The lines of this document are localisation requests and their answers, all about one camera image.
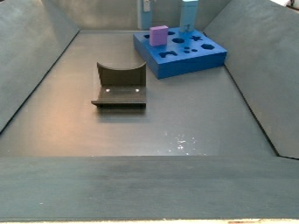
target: gray wall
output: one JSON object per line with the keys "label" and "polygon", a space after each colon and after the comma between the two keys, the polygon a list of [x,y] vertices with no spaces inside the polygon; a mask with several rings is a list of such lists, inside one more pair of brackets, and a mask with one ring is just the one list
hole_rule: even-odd
{"label": "gray wall", "polygon": [[[52,0],[83,30],[136,30],[136,0]],[[203,30],[231,0],[200,0],[196,28]],[[179,26],[180,0],[156,0],[154,25]]]}
{"label": "gray wall", "polygon": [[0,3],[0,131],[79,28],[46,0]]}
{"label": "gray wall", "polygon": [[206,29],[273,144],[299,158],[299,16],[269,0],[233,0]]}

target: purple cube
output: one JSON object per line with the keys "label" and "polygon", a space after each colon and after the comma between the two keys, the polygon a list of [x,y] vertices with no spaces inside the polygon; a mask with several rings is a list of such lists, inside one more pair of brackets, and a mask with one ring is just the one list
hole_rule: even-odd
{"label": "purple cube", "polygon": [[151,27],[150,29],[150,45],[166,46],[168,37],[168,27],[166,25]]}

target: blue foam block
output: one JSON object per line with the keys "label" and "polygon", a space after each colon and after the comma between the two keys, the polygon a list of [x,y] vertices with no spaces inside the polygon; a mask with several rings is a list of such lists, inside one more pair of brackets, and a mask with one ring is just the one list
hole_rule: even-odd
{"label": "blue foam block", "polygon": [[168,30],[167,45],[150,45],[150,31],[134,35],[135,49],[158,79],[192,73],[225,64],[227,50],[196,30]]}

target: round hole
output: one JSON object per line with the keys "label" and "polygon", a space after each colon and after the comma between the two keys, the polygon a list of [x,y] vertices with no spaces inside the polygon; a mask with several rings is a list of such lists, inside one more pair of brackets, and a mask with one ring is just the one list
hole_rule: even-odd
{"label": "round hole", "polygon": [[183,38],[174,38],[172,42],[176,44],[182,44],[184,42]]}

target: dark gray holder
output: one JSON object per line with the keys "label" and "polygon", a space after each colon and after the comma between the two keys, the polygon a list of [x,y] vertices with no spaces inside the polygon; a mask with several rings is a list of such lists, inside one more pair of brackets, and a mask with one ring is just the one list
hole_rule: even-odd
{"label": "dark gray holder", "polygon": [[91,103],[99,108],[146,107],[146,63],[132,69],[114,69],[98,63],[100,90],[98,100]]}

